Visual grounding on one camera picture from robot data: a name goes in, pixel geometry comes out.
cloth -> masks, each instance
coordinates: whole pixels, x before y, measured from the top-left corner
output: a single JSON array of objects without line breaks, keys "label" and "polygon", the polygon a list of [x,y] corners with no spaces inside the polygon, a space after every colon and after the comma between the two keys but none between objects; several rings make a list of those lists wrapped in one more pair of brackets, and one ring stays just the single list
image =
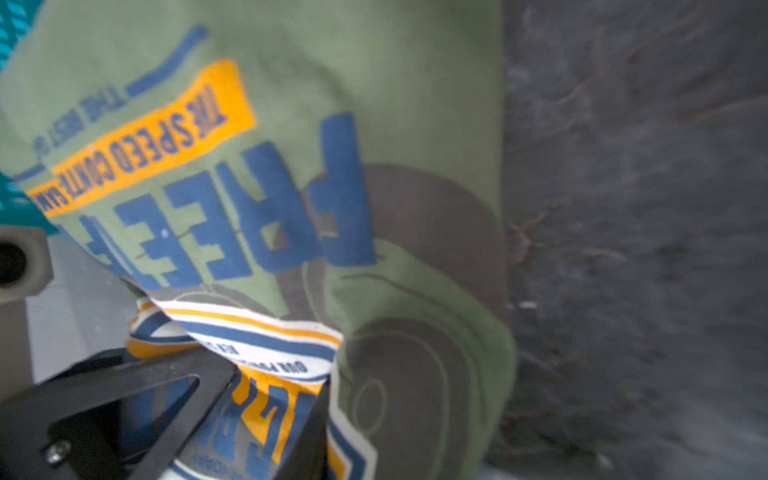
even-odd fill
[{"label": "cloth", "polygon": [[[0,166],[137,294],[128,351],[241,375],[164,478],[471,478],[513,383],[498,0],[50,0]],[[129,400],[140,452],[189,384]]]},{"label": "cloth", "polygon": [[41,0],[0,0],[0,71],[29,31],[40,4]]}]

